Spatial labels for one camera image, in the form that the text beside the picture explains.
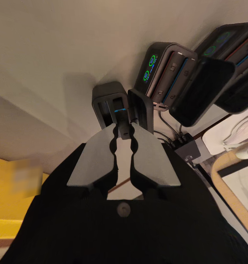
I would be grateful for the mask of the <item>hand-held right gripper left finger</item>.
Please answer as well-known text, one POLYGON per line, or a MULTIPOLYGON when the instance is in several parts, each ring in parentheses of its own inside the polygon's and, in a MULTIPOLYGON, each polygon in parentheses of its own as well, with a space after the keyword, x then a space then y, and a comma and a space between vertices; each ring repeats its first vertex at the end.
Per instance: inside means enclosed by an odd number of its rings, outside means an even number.
POLYGON ((118 125, 112 123, 91 137, 67 182, 68 187, 99 189, 103 195, 116 186, 118 125))

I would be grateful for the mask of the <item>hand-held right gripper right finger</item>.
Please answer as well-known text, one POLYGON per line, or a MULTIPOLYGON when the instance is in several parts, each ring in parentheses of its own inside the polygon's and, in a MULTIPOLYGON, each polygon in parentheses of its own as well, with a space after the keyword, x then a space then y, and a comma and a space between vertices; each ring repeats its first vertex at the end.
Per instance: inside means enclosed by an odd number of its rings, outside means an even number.
POLYGON ((150 189, 175 188, 182 184, 162 143, 136 123, 130 124, 132 185, 143 195, 150 189))

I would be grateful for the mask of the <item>black battery charger case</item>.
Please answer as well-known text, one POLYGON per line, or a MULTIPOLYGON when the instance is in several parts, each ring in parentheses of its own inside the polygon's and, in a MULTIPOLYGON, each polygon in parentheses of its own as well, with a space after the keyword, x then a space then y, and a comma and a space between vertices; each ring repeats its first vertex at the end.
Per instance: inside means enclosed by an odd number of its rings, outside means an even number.
POLYGON ((146 51, 134 89, 152 100, 173 51, 182 53, 184 59, 197 59, 197 63, 172 105, 166 107, 162 102, 153 102, 153 108, 160 112, 169 111, 182 126, 192 127, 223 93, 235 74, 235 65, 211 57, 198 57, 196 52, 175 42, 155 42, 146 51))
MULTIPOLYGON (((198 56, 225 61, 247 39, 248 22, 226 24, 212 31, 199 44, 195 52, 198 56)), ((240 70, 235 63, 233 64, 235 74, 214 104, 229 114, 239 114, 248 109, 248 68, 240 70)))
POLYGON ((154 133, 152 100, 136 89, 126 92, 118 81, 96 85, 92 90, 92 107, 101 129, 117 124, 114 112, 126 108, 129 124, 136 123, 154 133))

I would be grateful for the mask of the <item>yellow plastic bin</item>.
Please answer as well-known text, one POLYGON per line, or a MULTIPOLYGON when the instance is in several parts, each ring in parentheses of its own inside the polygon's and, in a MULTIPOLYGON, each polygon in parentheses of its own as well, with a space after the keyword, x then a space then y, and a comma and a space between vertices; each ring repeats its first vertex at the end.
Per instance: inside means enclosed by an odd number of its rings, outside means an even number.
POLYGON ((37 159, 0 159, 0 240, 14 239, 49 174, 37 159))

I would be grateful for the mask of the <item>black power adapter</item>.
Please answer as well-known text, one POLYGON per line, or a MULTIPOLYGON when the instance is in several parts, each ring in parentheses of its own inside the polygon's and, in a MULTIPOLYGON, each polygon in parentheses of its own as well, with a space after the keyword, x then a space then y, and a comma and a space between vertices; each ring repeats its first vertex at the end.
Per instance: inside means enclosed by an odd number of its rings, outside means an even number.
POLYGON ((172 141, 172 149, 186 163, 191 163, 193 160, 201 157, 199 148, 194 138, 189 133, 186 133, 178 139, 172 141))

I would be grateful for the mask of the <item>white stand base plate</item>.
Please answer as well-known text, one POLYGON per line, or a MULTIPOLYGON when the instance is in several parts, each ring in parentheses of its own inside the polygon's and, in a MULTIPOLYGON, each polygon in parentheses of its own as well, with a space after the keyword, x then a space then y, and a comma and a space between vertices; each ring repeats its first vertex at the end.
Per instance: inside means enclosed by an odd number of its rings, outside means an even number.
POLYGON ((205 132, 202 140, 211 155, 232 150, 248 139, 248 109, 231 115, 205 132))

